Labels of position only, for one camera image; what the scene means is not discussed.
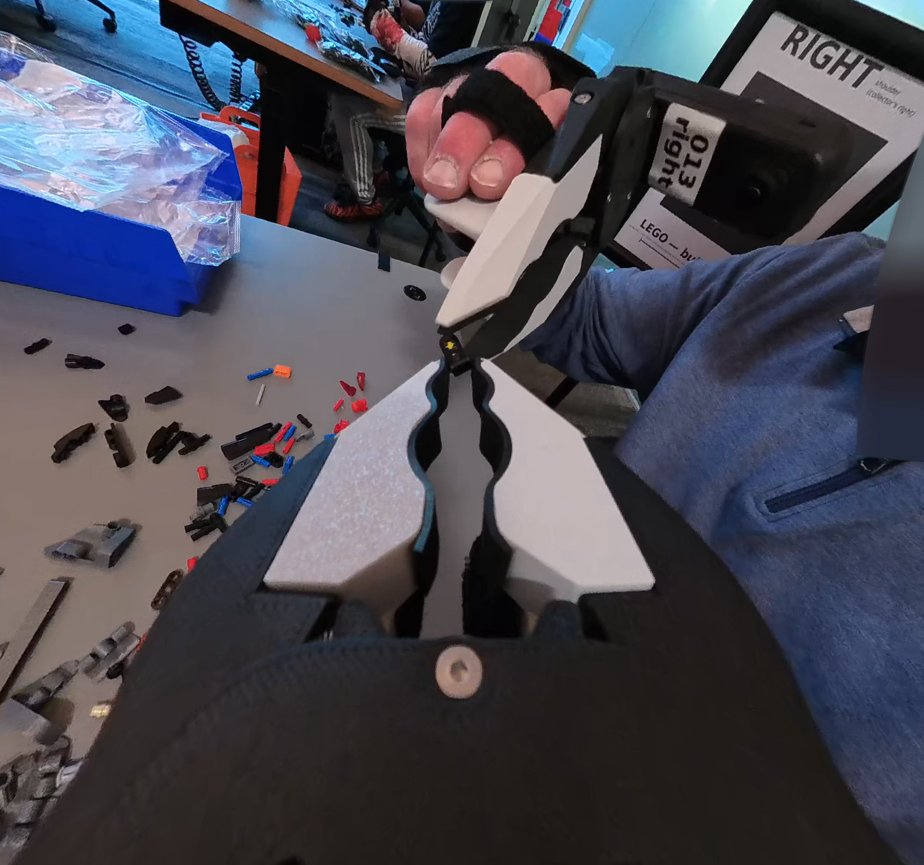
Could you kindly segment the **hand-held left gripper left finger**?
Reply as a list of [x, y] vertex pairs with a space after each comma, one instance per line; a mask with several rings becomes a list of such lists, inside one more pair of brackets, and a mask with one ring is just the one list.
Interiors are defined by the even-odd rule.
[[451, 375], [427, 364], [340, 432], [263, 583], [362, 602], [397, 636], [419, 636], [439, 531], [428, 470], [442, 452]]

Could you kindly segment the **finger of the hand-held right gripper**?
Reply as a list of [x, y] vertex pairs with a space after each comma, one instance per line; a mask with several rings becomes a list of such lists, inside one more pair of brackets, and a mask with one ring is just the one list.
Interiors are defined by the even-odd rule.
[[470, 360], [491, 360], [512, 349], [543, 325], [589, 270], [585, 244], [550, 244], [526, 267], [511, 295], [489, 309], [465, 340]]
[[559, 180], [514, 179], [470, 250], [436, 317], [454, 329], [509, 299], [526, 268], [540, 258], [556, 228], [583, 209], [596, 177], [603, 137], [591, 143]]

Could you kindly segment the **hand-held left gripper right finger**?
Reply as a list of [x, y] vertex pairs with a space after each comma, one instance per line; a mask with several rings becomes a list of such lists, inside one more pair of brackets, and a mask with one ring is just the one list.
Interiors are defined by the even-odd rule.
[[490, 361], [472, 365], [492, 476], [473, 573], [518, 605], [640, 593], [654, 576], [584, 435]]

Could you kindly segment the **person's right forearm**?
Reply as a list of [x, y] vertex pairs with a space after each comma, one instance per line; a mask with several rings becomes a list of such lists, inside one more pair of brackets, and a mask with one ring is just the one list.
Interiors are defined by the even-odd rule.
[[593, 267], [521, 347], [638, 392], [617, 447], [637, 472], [855, 455], [861, 364], [835, 345], [841, 317], [872, 304], [884, 252], [850, 234], [675, 271]]

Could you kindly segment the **scattered small lego pieces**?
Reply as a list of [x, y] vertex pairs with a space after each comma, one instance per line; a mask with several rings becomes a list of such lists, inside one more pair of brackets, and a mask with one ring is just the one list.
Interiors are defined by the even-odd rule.
[[[375, 330], [355, 317], [134, 317], [70, 305], [2, 319], [2, 637], [44, 585], [71, 577], [52, 633], [108, 631], [154, 615], [167, 575], [220, 538], [186, 532], [198, 491], [233, 484], [225, 443], [303, 413], [333, 429], [341, 380], [376, 387]], [[275, 365], [289, 379], [247, 375]], [[140, 527], [111, 569], [50, 559], [43, 548], [91, 524]]]

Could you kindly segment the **grey lego assembly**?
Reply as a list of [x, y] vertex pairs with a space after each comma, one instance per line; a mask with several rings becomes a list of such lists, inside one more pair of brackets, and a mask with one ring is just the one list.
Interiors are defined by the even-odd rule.
[[113, 568], [133, 544], [140, 527], [130, 521], [116, 520], [91, 524], [68, 538], [43, 548], [43, 554], [76, 566]]

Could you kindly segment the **long flat grey lego beam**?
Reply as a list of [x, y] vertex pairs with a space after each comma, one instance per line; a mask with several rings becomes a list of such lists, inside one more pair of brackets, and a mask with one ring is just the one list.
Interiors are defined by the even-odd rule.
[[39, 640], [41, 633], [71, 589], [74, 579], [58, 577], [47, 582], [29, 607], [11, 640], [3, 645], [1, 656], [1, 698], [13, 685], [20, 667]]

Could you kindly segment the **pile of grey lego parts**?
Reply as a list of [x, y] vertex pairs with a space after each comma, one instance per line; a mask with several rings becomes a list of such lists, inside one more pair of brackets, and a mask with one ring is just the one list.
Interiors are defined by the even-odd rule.
[[54, 807], [79, 761], [70, 759], [67, 724], [45, 714], [47, 705], [77, 675], [108, 677], [141, 645], [127, 621], [84, 657], [61, 663], [20, 688], [1, 705], [1, 862], [14, 863], [42, 818]]

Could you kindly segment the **person's right hand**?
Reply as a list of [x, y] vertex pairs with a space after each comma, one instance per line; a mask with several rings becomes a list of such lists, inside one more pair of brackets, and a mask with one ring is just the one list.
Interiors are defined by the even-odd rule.
[[[487, 64], [532, 98], [554, 128], [565, 117], [570, 90], [552, 83], [542, 57], [528, 50], [501, 52]], [[485, 201], [502, 198], [526, 167], [521, 151], [489, 120], [458, 112], [443, 124], [443, 102], [465, 79], [462, 69], [431, 86], [410, 104], [406, 143], [412, 178], [421, 191], [442, 201], [468, 194]]]

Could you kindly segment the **black framed white sign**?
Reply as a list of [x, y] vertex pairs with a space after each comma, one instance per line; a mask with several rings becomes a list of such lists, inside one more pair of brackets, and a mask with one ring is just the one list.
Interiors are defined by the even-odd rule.
[[676, 270], [757, 247], [867, 229], [893, 212], [922, 139], [923, 31], [855, 0], [753, 0], [701, 82], [847, 124], [847, 165], [800, 228], [745, 235], [651, 190], [623, 225], [616, 264]]

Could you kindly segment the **person's blue sweater torso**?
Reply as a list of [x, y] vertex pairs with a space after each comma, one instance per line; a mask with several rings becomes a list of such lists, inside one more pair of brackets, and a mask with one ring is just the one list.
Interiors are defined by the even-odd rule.
[[922, 863], [922, 465], [857, 455], [860, 364], [826, 333], [611, 351], [644, 397], [619, 457], [743, 584], [849, 787]]

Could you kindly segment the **clear plastic bags on desk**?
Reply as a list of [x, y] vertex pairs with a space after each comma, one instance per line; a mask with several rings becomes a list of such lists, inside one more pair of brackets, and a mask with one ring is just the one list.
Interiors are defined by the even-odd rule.
[[357, 13], [334, 0], [272, 0], [276, 9], [297, 27], [308, 43], [325, 58], [359, 74], [369, 82], [394, 77], [394, 70], [373, 59], [364, 39], [358, 36]]

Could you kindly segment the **wooden desk with black legs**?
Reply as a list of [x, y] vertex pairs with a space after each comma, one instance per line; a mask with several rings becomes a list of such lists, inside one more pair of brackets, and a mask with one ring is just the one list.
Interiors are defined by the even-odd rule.
[[399, 83], [369, 82], [329, 61], [270, 0], [158, 0], [161, 24], [210, 46], [223, 43], [260, 72], [260, 144], [255, 215], [278, 218], [285, 149], [294, 134], [319, 141], [331, 91], [351, 92], [389, 110], [402, 107]]

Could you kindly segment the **blue plastic bin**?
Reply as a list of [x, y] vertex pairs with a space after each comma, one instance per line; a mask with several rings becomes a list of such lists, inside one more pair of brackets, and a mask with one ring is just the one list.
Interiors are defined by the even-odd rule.
[[1, 281], [178, 317], [219, 268], [185, 262], [165, 229], [1, 188]]

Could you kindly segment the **clear plastic bag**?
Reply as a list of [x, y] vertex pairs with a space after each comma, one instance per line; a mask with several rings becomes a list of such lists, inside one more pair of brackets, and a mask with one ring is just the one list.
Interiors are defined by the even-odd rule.
[[235, 143], [1, 37], [2, 187], [71, 211], [164, 229], [180, 258], [218, 266], [239, 251]]

